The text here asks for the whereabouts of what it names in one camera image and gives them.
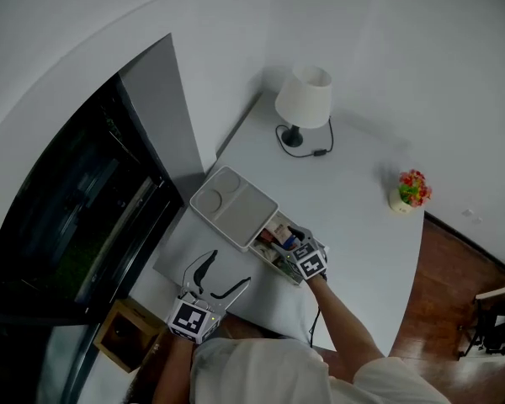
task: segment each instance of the potted plant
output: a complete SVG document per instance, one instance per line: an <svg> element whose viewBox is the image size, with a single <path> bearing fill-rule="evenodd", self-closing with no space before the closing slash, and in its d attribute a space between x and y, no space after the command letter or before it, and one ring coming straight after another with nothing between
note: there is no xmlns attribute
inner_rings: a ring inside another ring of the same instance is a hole
<svg viewBox="0 0 505 404"><path fill-rule="evenodd" d="M402 172L398 182L398 187L389 193L389 206L396 212L412 212L432 197L432 188L427 185L426 178L415 169Z"/></svg>

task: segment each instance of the tabletop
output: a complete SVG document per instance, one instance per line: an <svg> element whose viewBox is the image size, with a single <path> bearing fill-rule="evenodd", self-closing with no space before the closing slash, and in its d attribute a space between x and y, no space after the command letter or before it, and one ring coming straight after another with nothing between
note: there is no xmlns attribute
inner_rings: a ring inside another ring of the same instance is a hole
<svg viewBox="0 0 505 404"><path fill-rule="evenodd" d="M322 157L293 158L275 138L284 121L275 95L264 93L231 138L212 172L230 166L279 203L280 210L330 247L327 282L369 329L383 354L395 342L417 267L423 209L398 215L387 202L389 187L414 163L401 151L332 119L334 147ZM295 155L328 148L327 125L302 130ZM239 252L190 208L161 247L154 269L177 284L200 255L219 250L203 286L224 293L251 277L230 312L261 327L309 340L317 305L305 283L294 286L252 253ZM320 316L314 344L334 349Z"/></svg>

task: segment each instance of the sleeve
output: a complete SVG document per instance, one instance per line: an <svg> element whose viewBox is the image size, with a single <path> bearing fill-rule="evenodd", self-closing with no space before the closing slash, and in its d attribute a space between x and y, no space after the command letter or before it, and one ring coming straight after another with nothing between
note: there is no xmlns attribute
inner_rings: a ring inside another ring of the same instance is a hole
<svg viewBox="0 0 505 404"><path fill-rule="evenodd" d="M399 358L376 359L363 365L353 384L383 402L449 404L449 400Z"/></svg>

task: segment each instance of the white shirt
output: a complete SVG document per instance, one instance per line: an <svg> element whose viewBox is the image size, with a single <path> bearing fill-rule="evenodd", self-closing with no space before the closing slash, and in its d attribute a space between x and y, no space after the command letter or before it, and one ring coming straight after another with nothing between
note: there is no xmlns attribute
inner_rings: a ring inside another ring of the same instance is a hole
<svg viewBox="0 0 505 404"><path fill-rule="evenodd" d="M193 404L449 404L398 358L369 362L353 384L330 378L320 355L292 339L227 340L200 346L191 370Z"/></svg>

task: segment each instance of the person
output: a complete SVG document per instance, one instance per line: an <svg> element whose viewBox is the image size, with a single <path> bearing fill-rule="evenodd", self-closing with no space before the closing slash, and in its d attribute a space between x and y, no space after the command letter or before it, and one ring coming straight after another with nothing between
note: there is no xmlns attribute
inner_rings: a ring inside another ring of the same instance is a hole
<svg viewBox="0 0 505 404"><path fill-rule="evenodd" d="M294 339L212 338L191 367L194 344L174 337L153 404L449 403L399 358L385 358L320 274L307 284L353 384L329 377L320 355Z"/></svg>

